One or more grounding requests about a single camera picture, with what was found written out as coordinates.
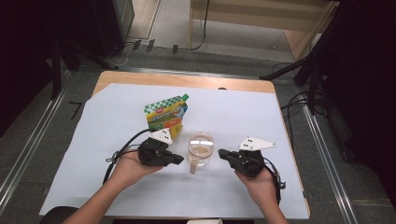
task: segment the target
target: snack pouch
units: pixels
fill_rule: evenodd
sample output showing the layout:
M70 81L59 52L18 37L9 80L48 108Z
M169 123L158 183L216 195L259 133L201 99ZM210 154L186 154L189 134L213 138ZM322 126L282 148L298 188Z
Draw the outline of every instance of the snack pouch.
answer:
M188 108L186 104L188 98L189 95L184 94L146 105L144 110L148 127L155 131L169 128L172 139L176 139L183 127L182 120Z

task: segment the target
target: black curtain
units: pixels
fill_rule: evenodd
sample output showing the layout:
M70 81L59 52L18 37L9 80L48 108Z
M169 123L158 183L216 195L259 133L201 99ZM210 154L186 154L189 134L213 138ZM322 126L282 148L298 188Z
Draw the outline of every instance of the black curtain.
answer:
M315 60L352 132L346 148L378 173L396 207L396 3L349 0L339 9L343 19Z
M0 3L0 136L50 82L51 43L31 1Z

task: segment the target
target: clear glass jar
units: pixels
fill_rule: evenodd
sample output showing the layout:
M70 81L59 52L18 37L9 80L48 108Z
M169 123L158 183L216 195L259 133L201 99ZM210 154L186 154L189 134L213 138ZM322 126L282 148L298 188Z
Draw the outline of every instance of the clear glass jar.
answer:
M189 154L187 160L190 163L190 173L195 174L198 167L205 167L210 163L215 142L213 137L204 132L195 133L189 141Z

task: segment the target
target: wooden table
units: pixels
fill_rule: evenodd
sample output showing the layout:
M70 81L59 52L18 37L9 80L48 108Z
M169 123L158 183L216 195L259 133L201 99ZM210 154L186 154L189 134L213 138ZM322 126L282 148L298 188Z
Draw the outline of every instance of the wooden table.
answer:
M211 133L216 149L236 150L250 133L273 140L277 147L265 149L263 155L276 165L282 181L287 182L286 189L281 191L280 208L288 218L309 218L304 189L271 82L113 71L102 73L93 97L85 104L40 215L55 206L84 204L102 184L108 166L106 158L131 134L147 128L144 105L176 93L190 96L189 109L183 119L183 130L169 150L186 157L190 136L200 131ZM136 141L142 142L147 137L141 138ZM212 156L210 164L196 175L191 175L189 169L189 163L184 160L180 165L169 165L145 177L123 191L106 215L154 219L262 217L228 162L218 155ZM199 194L200 200L196 201L191 192L201 191L205 194Z
M212 0L207 20L285 30L297 61L327 27L335 7L335 2L323 0ZM205 11L206 0L191 0L189 48L192 20L204 20Z
M102 73L99 77L93 91L93 95L111 83L134 83L140 85L192 87L213 90L225 88L230 91L259 91L275 93L274 84L270 81L107 71Z

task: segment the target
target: white sheet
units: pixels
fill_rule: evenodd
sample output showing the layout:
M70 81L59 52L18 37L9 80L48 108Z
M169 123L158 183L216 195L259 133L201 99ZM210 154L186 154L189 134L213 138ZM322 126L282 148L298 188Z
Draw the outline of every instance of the white sheet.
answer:
M237 150L249 135L275 142L262 155L272 161L287 187L280 208L287 218L309 218L298 170L276 95L251 91L111 84L87 102L72 143L53 180L40 215L55 206L82 206L102 185L106 158L136 133L147 129L144 105L187 93L183 129L168 149L185 158L129 187L107 211L112 217L261 218L245 186L217 150ZM215 153L209 165L189 173L187 145L196 132L210 133ZM141 143L143 134L134 143Z

